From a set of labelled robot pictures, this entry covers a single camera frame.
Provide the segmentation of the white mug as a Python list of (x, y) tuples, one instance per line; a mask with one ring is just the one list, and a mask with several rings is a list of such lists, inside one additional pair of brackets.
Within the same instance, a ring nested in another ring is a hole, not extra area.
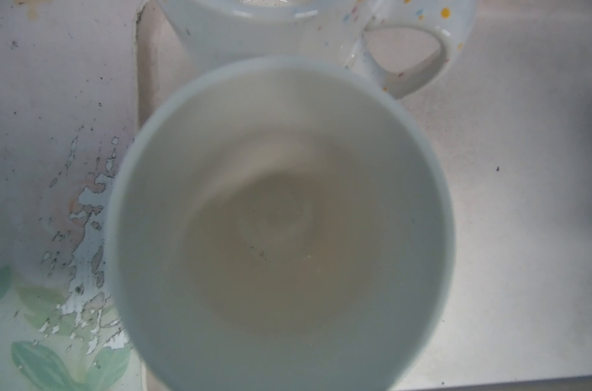
[[(401, 99), (436, 80), (459, 57), (473, 28), (474, 1), (161, 1), (165, 17), (201, 72), (266, 55), (299, 55), (341, 65)], [(439, 49), (392, 73), (364, 36), (416, 29)]]
[(147, 120), (113, 184), (106, 276), (173, 390), (387, 390), (443, 312), (452, 202), (392, 97), (319, 60), (216, 69)]

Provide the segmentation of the white mug top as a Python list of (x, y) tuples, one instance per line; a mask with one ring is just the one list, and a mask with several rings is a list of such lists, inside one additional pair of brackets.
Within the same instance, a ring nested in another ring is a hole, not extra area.
[[(299, 55), (341, 65), (401, 99), (436, 80), (459, 57), (473, 28), (474, 1), (161, 1), (165, 17), (201, 72), (266, 55)], [(364, 36), (416, 29), (439, 49), (392, 73)]]

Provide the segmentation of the beige serving tray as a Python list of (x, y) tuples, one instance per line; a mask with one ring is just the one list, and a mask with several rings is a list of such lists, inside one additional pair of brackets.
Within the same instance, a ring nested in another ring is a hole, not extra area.
[(452, 195), (457, 262), (398, 390), (592, 390), (592, 1), (481, 1), (402, 100)]

